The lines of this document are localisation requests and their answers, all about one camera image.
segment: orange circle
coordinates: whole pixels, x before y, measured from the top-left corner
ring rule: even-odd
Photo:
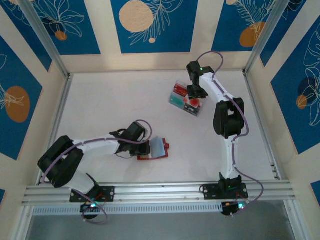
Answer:
[[[152,38],[149,39],[149,43],[154,44],[155,42],[156,42],[155,38],[152,37]]]
[[[67,34],[65,34],[63,31],[56,31],[54,35],[60,41],[65,41],[68,38]]]
[[[4,99],[9,101],[10,96],[16,99],[23,99],[19,102],[20,104],[17,104],[15,102],[8,102],[5,105],[6,113],[12,121],[15,121],[19,124],[23,123],[27,120],[30,111],[29,95],[22,87],[12,86],[6,91]]]
[[[252,48],[255,46],[262,29],[265,27],[265,22],[257,22],[252,26],[247,27],[240,36],[240,44],[244,48]]]
[[[235,4],[237,2],[237,0],[226,0],[225,2],[228,5],[233,5],[233,4]]]
[[[303,95],[298,96],[298,98],[296,99],[296,105],[301,110],[306,108],[307,102],[307,97]]]
[[[151,9],[140,0],[128,1],[121,8],[119,18],[122,26],[132,33],[143,32],[154,23]]]

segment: metal profile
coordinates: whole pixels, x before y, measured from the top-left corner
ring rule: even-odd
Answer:
[[[273,8],[272,12],[270,13],[270,15],[266,21],[266,24],[265,24],[258,40],[256,41],[253,49],[252,49],[249,60],[244,67],[245,75],[253,67],[256,60],[260,56],[261,52],[265,48],[270,36],[272,35],[274,29],[276,28],[283,12],[285,11],[286,7],[288,6],[289,2],[290,2],[290,0],[277,0],[276,3],[274,4],[274,8]]]
[[[46,151],[54,144],[56,138],[57,138],[57,134],[58,134],[58,130],[59,130],[59,126],[61,123],[61,119],[66,107],[66,103],[67,103],[67,99],[68,99],[68,95],[69,95],[69,91],[71,88],[71,84],[72,84],[72,80],[74,78],[74,75],[71,75],[69,77],[69,80],[65,82],[64,87],[63,87],[63,92],[60,98],[60,102],[59,102],[59,106],[58,109],[56,111],[55,117],[54,117],[54,122],[53,122],[53,127],[51,130],[51,134],[50,134],[50,138],[49,138],[49,142],[48,145],[46,147]],[[41,177],[43,175],[43,172],[41,170],[39,170],[37,178],[36,178],[36,185],[40,184],[40,180]]]
[[[33,206],[22,206],[17,212],[17,220],[12,229],[10,240],[25,240],[28,234],[28,229],[33,216]]]
[[[295,195],[291,184],[287,180],[261,181],[264,185],[264,194],[259,200],[294,200]],[[253,200],[261,192],[261,187],[254,181],[244,181],[247,186],[249,200]],[[203,182],[191,183],[157,183],[157,184],[112,184],[115,186],[114,204],[174,204],[174,203],[220,203],[221,200],[205,200],[199,192]],[[54,188],[51,185],[41,184],[29,186],[25,191],[22,201],[24,206],[41,205],[79,205],[70,203],[71,190],[66,187]],[[224,199],[223,202],[231,202],[234,199]]]
[[[17,2],[50,58],[55,62],[59,71],[65,76],[66,79],[68,79],[68,70],[62,61],[54,42],[49,36],[45,26],[41,22],[36,10],[32,6],[32,3],[29,0],[17,0]]]
[[[298,206],[297,200],[284,200],[283,201],[286,213],[288,215],[294,237],[299,240],[310,240],[311,237],[307,230],[305,221]]]
[[[247,86],[247,89],[248,89],[248,92],[249,92],[249,96],[251,98],[251,102],[252,102],[252,105],[253,105],[253,109],[254,109],[254,112],[255,112],[255,116],[256,116],[256,119],[257,119],[257,122],[258,122],[258,125],[259,125],[259,128],[260,128],[260,132],[261,132],[261,135],[262,135],[262,139],[264,141],[264,145],[265,145],[265,149],[266,149],[266,152],[268,154],[268,158],[270,160],[270,163],[271,163],[271,166],[275,168],[275,173],[277,178],[282,180],[284,179],[284,172],[282,171],[281,168],[279,168],[279,165],[276,161],[276,158],[275,158],[275,153],[272,149],[272,145],[269,141],[269,138],[267,136],[267,132],[266,132],[266,128],[265,128],[265,125],[262,121],[262,118],[263,118],[263,113],[260,111],[260,108],[258,106],[258,103],[257,103],[257,97],[254,93],[254,90],[253,90],[253,86],[251,84],[251,81],[249,79],[249,76],[248,75],[244,75],[244,80],[245,80],[245,83],[246,83],[246,86]]]

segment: gray floor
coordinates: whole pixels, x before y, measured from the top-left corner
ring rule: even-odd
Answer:
[[[28,240],[292,240],[281,201],[258,202],[238,216],[221,213],[109,215],[106,225],[81,216],[33,217]]]

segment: cable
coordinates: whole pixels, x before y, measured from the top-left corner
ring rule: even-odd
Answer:
[[[120,156],[118,154],[115,154],[117,157],[122,158],[122,159],[132,159],[134,156],[131,157],[124,157],[124,156]]]
[[[220,66],[214,71],[214,73],[213,73],[213,75],[212,75],[212,79],[214,79],[216,73],[220,70],[220,68],[221,68],[222,65],[224,64],[224,61],[225,61],[225,60],[224,60],[224,56],[223,56],[220,52],[218,52],[218,51],[206,51],[205,53],[202,53],[202,54],[198,57],[197,61],[199,61],[199,59],[202,58],[204,55],[206,55],[206,54],[211,54],[211,53],[213,53],[213,54],[218,54],[218,55],[221,57],[221,64],[220,64]]]
[[[259,198],[261,198],[262,194],[264,194],[264,191],[265,191],[264,185],[263,185],[259,180],[254,179],[253,177],[250,177],[250,176],[244,174],[243,172],[241,172],[241,171],[237,168],[237,166],[236,166],[236,157],[235,157],[235,154],[236,154],[235,141],[236,141],[238,138],[245,137],[245,136],[247,136],[247,135],[249,134],[249,132],[250,132],[250,130],[249,130],[249,124],[248,124],[248,121],[247,121],[247,119],[246,119],[246,117],[245,117],[244,112],[241,110],[241,108],[238,106],[238,104],[237,104],[231,97],[229,97],[229,96],[225,93],[225,91],[220,87],[220,85],[216,82],[216,80],[214,80],[214,76],[215,76],[215,75],[213,74],[213,75],[212,75],[212,81],[213,81],[214,84],[219,88],[219,90],[221,91],[221,93],[223,94],[223,96],[226,97],[230,102],[232,102],[232,104],[236,107],[236,109],[239,111],[239,113],[240,113],[240,115],[241,115],[241,117],[242,117],[242,119],[243,119],[243,121],[244,121],[244,124],[245,124],[246,132],[245,132],[244,134],[240,134],[240,135],[234,137],[234,139],[232,140],[232,142],[233,142],[233,143],[232,143],[232,166],[234,167],[234,169],[235,169],[240,175],[242,175],[242,176],[244,176],[244,177],[246,177],[246,178],[248,178],[248,179],[250,179],[250,180],[252,180],[252,181],[255,181],[256,183],[258,183],[258,184],[261,186],[261,193],[260,193],[253,201],[251,201],[251,202],[249,203],[249,204],[253,204],[254,202],[258,201]]]
[[[143,123],[146,123],[148,125],[148,127],[150,128],[150,135],[149,137],[144,140],[144,141],[130,141],[130,140],[126,140],[126,139],[121,139],[121,138],[96,138],[96,139],[92,139],[92,140],[88,140],[88,141],[85,141],[85,142],[79,142],[75,145],[73,145],[72,147],[68,148],[67,150],[65,150],[63,153],[60,154],[60,156],[58,156],[53,162],[52,164],[47,168],[47,170],[45,171],[43,177],[42,177],[42,182],[44,182],[45,178],[47,177],[48,173],[51,171],[51,169],[57,164],[57,162],[64,156],[66,155],[67,153],[69,153],[71,150],[75,149],[76,147],[79,147],[81,145],[86,145],[86,144],[91,144],[91,143],[96,143],[96,142],[102,142],[102,141],[121,141],[121,142],[125,142],[125,143],[129,143],[129,144],[145,144],[146,142],[149,141],[149,139],[151,138],[152,136],[152,127],[151,125],[145,121],[145,120],[142,120],[142,119],[139,119],[139,120],[136,120],[135,122],[143,122]]]
[[[251,201],[249,204],[252,204],[252,203],[254,203],[254,202],[256,202],[256,201],[258,201],[258,199],[262,196],[262,194],[264,194],[264,191],[265,191],[265,188],[264,188],[264,185],[259,181],[259,180],[257,180],[257,179],[254,179],[253,177],[250,177],[250,176],[248,176],[248,175],[246,175],[246,174],[244,174],[244,173],[242,173],[238,168],[237,168],[237,166],[236,166],[236,157],[235,157],[235,152],[236,152],[236,150],[235,150],[235,140],[237,140],[238,138],[241,138],[241,137],[245,137],[245,136],[247,136],[248,134],[249,134],[249,124],[248,124],[248,121],[247,121],[247,119],[246,119],[246,117],[245,117],[245,114],[243,113],[243,111],[241,110],[241,108],[238,106],[238,104],[233,100],[233,99],[231,99],[231,97],[229,97],[227,94],[226,94],[226,92],[221,88],[221,86],[217,83],[217,81],[214,79],[215,78],[215,76],[216,76],[216,73],[220,70],[220,68],[222,67],[222,65],[224,64],[224,56],[220,53],[220,52],[218,52],[218,51],[207,51],[207,52],[205,52],[205,53],[203,53],[203,54],[201,54],[199,57],[198,57],[198,59],[197,59],[197,61],[199,61],[199,59],[202,57],[202,56],[204,56],[204,55],[206,55],[206,54],[209,54],[209,53],[215,53],[215,54],[218,54],[220,57],[221,57],[221,64],[220,64],[220,66],[215,70],[215,72],[212,74],[212,81],[214,82],[214,84],[218,87],[218,89],[221,91],[221,93],[223,94],[223,96],[224,97],[226,97],[230,102],[232,102],[232,104],[236,107],[236,109],[239,111],[239,113],[240,113],[240,115],[241,115],[241,117],[242,117],[242,119],[243,119],[243,121],[244,121],[244,124],[245,124],[245,128],[246,128],[246,132],[244,133],[244,134],[240,134],[240,135],[238,135],[238,136],[236,136],[233,140],[232,140],[232,166],[234,167],[234,169],[240,174],[240,175],[242,175],[242,176],[244,176],[244,177],[246,177],[246,178],[248,178],[248,179],[250,179],[250,180],[252,180],[252,181],[255,181],[256,183],[258,183],[260,186],[261,186],[261,193],[253,200],[253,201]]]
[[[71,150],[75,149],[76,147],[78,146],[81,146],[81,145],[86,145],[86,144],[91,144],[91,143],[95,143],[95,142],[101,142],[101,141],[121,141],[121,142],[125,142],[125,143],[129,143],[129,144],[144,144],[146,143],[147,141],[150,140],[151,136],[152,136],[152,127],[151,125],[145,121],[145,120],[142,120],[142,119],[138,119],[136,120],[135,122],[143,122],[145,124],[148,125],[148,127],[150,128],[150,135],[149,137],[144,140],[144,141],[130,141],[130,140],[126,140],[126,139],[121,139],[121,138],[96,138],[96,139],[92,139],[92,140],[88,140],[88,141],[85,141],[85,142],[79,142],[71,147],[69,147],[67,150],[65,150],[63,153],[61,153],[52,163],[51,165],[48,167],[48,169],[45,171],[45,173],[43,174],[42,176],[42,183],[49,183],[49,182],[45,182],[45,179],[48,175],[48,173],[51,171],[51,169],[57,164],[57,162],[64,156],[66,155],[67,153],[69,153]],[[95,221],[88,221],[87,219],[85,219],[85,212],[82,213],[82,218],[85,222],[87,223],[91,223],[91,224],[96,224],[96,225],[102,225],[102,224],[105,224],[107,223],[107,219],[108,219],[108,215],[106,213],[106,211],[99,205],[97,204],[94,200],[90,199],[88,196],[86,196],[84,193],[76,190],[76,189],[73,189],[76,193],[78,193],[80,196],[84,197],[85,199],[87,199],[88,201],[90,201],[91,203],[93,203],[94,205],[96,205],[102,212],[103,214],[105,215],[105,221],[99,221],[99,222],[95,222]]]
[[[89,202],[91,202],[92,204],[96,205],[98,207],[98,209],[101,210],[101,212],[105,215],[105,220],[104,221],[89,221],[85,218],[85,211],[83,211],[82,213],[82,218],[84,222],[90,223],[90,224],[96,224],[96,225],[102,225],[102,224],[106,224],[107,220],[108,220],[108,215],[106,213],[106,211],[99,205],[97,204],[94,200],[90,199],[90,197],[86,196],[84,193],[73,189],[77,194],[79,194],[80,196],[84,197],[85,199],[87,199]]]

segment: black mounting bracket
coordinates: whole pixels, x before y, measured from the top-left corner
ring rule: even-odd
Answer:
[[[247,186],[242,183],[240,175],[237,178],[224,179],[220,173],[218,183],[203,184],[199,191],[203,194],[205,200],[236,199],[237,196],[247,199],[249,197]]]
[[[99,194],[91,199],[97,203],[112,203],[115,197],[114,186],[99,186]],[[70,194],[70,203],[86,203],[88,202],[83,196],[79,195],[74,190]]]

